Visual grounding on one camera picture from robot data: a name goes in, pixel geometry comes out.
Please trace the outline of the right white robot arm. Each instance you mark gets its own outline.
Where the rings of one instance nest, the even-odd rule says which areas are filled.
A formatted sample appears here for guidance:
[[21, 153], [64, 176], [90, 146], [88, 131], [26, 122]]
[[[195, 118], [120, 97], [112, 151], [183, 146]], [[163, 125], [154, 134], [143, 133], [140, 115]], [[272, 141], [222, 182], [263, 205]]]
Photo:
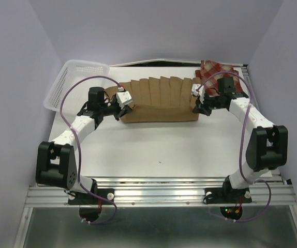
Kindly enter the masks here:
[[242, 124], [244, 133], [250, 134], [247, 148], [240, 144], [239, 169], [226, 179], [227, 186], [221, 188], [221, 196], [228, 202], [268, 171], [273, 171], [287, 162], [288, 129], [277, 126], [265, 118], [251, 104], [249, 95], [237, 91], [232, 77], [218, 79], [216, 96], [204, 92], [203, 85], [194, 84], [191, 93], [196, 97], [194, 113], [210, 116], [213, 110], [226, 109]]

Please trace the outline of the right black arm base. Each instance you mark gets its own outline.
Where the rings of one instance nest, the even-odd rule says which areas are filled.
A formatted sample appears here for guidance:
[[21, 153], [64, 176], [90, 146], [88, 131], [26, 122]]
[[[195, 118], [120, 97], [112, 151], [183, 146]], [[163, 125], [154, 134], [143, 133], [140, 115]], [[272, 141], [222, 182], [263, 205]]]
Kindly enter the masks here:
[[252, 202], [249, 188], [234, 189], [231, 186], [229, 176], [225, 178], [221, 187], [204, 189], [204, 204], [249, 204]]

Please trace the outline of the brown skirt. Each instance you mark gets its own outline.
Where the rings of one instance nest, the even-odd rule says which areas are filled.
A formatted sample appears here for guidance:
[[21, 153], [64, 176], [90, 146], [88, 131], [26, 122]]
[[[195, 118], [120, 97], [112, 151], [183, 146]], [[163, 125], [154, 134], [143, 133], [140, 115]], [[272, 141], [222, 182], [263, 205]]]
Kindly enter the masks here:
[[123, 123], [144, 122], [189, 122], [197, 121], [193, 112], [196, 98], [192, 95], [193, 84], [200, 83], [198, 77], [175, 76], [130, 80], [121, 86], [130, 92], [132, 112], [121, 117]]

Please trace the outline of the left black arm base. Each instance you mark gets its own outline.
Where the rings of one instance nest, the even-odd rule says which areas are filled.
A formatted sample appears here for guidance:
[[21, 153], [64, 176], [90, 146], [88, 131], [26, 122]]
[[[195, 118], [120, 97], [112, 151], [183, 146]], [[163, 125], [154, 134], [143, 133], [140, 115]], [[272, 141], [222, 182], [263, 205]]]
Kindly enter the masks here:
[[95, 196], [92, 196], [88, 193], [75, 192], [75, 191], [65, 191], [68, 195], [68, 204], [79, 206], [79, 205], [112, 205], [111, 202], [114, 201], [114, 188], [100, 188], [97, 182], [94, 180], [94, 183], [91, 187], [91, 190], [94, 194], [99, 197], [105, 198], [106, 200], [101, 200]]

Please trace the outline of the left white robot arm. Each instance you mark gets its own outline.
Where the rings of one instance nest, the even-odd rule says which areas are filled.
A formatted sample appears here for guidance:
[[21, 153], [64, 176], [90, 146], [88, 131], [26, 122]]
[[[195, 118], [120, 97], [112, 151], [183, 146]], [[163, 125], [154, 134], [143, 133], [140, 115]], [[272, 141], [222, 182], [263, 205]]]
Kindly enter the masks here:
[[107, 116], [119, 120], [132, 111], [130, 92], [119, 88], [110, 101], [105, 100], [102, 87], [91, 87], [88, 100], [77, 113], [68, 128], [50, 142], [41, 142], [38, 146], [35, 179], [38, 184], [58, 187], [70, 192], [79, 192], [86, 203], [94, 203], [98, 198], [95, 179], [84, 177], [80, 173], [80, 144], [94, 132]]

